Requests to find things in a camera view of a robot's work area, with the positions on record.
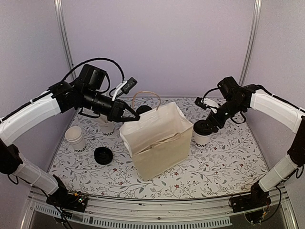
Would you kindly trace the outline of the black plastic cup lid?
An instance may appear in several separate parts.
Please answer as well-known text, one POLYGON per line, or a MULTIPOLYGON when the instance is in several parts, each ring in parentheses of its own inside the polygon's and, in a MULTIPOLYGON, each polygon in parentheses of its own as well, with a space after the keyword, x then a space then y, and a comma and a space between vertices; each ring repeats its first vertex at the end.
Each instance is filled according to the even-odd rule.
POLYGON ((139 107, 136 109, 136 113, 139 114, 139 115, 141 115, 141 114, 143 114, 143 113, 145 113, 145 112, 148 112, 148 111, 150 111, 150 110, 152 110, 152 108, 151 108, 150 106, 148 106, 148 105, 141 105, 141 106, 139 106, 139 107))

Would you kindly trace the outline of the beige paper takeout bag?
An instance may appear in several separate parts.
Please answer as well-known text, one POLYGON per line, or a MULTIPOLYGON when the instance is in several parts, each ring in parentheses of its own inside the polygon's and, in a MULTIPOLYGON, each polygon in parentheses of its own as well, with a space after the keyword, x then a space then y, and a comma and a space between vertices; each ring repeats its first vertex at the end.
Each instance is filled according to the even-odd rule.
POLYGON ((158 104, 138 121, 125 122, 120 128, 120 137, 144 181, 184 161, 192 134, 193 124, 176 102, 158 104))

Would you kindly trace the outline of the stack of white paper cups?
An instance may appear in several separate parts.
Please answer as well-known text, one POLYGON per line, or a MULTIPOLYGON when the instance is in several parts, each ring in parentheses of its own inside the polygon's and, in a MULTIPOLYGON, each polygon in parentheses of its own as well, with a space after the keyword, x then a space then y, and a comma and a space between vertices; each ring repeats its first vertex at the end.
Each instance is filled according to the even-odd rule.
POLYGON ((82 129, 72 126, 65 132, 65 138, 77 153, 82 153, 87 149, 87 144, 83 136, 82 129))

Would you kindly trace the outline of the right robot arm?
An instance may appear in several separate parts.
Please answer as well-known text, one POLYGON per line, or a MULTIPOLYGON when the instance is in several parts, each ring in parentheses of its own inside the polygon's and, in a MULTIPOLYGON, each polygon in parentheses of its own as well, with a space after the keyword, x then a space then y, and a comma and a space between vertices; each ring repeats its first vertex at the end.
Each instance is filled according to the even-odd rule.
POLYGON ((266 117, 263 121, 263 124, 266 124, 264 130, 269 130, 272 134, 277 130, 281 134, 287 132, 288 139, 292 141, 290 146, 285 147, 287 152, 282 153, 282 158, 251 186, 251 194, 247 196, 246 203, 250 208, 256 208, 264 202, 271 189, 288 180, 298 169, 304 168, 305 110, 269 92, 260 84, 241 86, 232 76, 223 78, 214 89, 221 93, 224 103, 219 105, 205 95, 198 100, 198 105, 211 110, 200 126, 201 131, 215 133, 236 114, 243 115, 252 110, 258 112, 261 117, 266 117), (272 128, 267 121, 281 125, 282 128, 272 128))

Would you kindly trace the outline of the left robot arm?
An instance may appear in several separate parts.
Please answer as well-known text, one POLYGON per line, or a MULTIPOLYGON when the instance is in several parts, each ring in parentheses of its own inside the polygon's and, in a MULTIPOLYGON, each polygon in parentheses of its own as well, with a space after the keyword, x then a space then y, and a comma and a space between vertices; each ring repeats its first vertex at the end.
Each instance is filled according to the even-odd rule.
POLYGON ((92 66, 93 61, 113 63, 120 71, 121 66, 114 60, 97 57, 85 60, 74 66, 58 83, 50 86, 38 97, 23 104, 21 107, 0 119, 0 172, 14 175, 32 186, 44 191, 60 207, 71 203, 71 195, 62 181, 26 160, 14 145, 21 135, 41 122, 63 114, 70 109, 92 110, 93 118, 100 115, 108 121, 124 123, 138 121, 140 116, 119 97, 127 94, 136 84, 134 78, 122 81, 113 89, 113 94, 105 96, 106 91, 100 91, 104 79, 109 76, 105 70, 92 66))

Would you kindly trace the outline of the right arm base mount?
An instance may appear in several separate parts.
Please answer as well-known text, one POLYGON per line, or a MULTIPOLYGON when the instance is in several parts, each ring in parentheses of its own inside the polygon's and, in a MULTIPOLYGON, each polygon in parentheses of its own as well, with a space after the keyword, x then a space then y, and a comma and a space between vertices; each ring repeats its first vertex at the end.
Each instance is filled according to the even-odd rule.
POLYGON ((247 195, 231 196, 228 201, 233 212, 242 212, 271 204, 269 192, 264 192, 258 182, 251 186, 250 193, 247 195))

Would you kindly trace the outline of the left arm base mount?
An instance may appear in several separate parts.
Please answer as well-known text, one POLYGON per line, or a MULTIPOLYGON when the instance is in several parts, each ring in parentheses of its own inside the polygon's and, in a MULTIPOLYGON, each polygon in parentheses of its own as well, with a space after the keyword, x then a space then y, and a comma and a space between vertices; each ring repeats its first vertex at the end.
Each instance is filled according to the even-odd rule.
POLYGON ((80 191, 69 193, 64 183, 56 175, 53 177, 58 183, 58 189, 52 195, 48 195, 46 203, 63 209, 85 212, 88 196, 80 191))

